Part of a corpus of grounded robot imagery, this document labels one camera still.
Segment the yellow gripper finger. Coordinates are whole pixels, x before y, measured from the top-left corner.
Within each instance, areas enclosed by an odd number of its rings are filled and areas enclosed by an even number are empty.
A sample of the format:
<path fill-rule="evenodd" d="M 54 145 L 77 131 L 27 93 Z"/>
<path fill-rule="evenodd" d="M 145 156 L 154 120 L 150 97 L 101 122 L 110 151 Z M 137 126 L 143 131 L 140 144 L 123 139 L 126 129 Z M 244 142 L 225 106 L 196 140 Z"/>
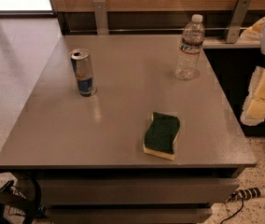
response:
<path fill-rule="evenodd" d="M 265 119 L 265 68 L 258 66 L 251 77 L 246 114 L 251 119 Z"/>
<path fill-rule="evenodd" d="M 252 26 L 245 29 L 241 33 L 240 38 L 259 41 L 264 22 L 265 22 L 265 17 L 259 19 Z"/>

